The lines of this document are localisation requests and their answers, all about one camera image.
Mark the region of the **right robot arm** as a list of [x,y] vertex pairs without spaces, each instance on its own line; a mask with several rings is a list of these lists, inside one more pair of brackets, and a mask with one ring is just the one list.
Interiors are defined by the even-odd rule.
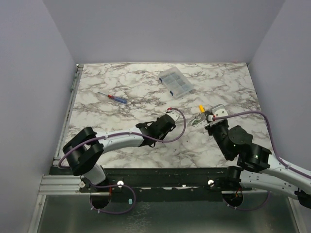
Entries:
[[269,149],[253,143],[253,136],[241,126],[230,128],[226,119],[205,126],[214,138],[224,158],[237,161],[224,176],[229,190],[239,185],[279,192],[311,207],[311,172],[280,158]]

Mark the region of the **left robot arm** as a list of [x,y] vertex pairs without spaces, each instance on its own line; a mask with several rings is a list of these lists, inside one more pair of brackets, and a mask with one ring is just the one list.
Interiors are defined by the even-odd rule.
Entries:
[[94,190],[103,191],[107,187],[106,173],[97,164],[102,154],[127,147],[149,146],[153,148],[156,141],[137,135],[137,133],[164,140],[166,135],[176,127],[175,123],[179,117],[179,113],[171,111],[158,117],[156,121],[137,124],[128,133],[126,131],[110,132],[108,135],[116,134],[116,136],[88,142],[89,148],[85,145],[80,146],[70,153],[66,160],[74,176],[84,176],[90,181]]

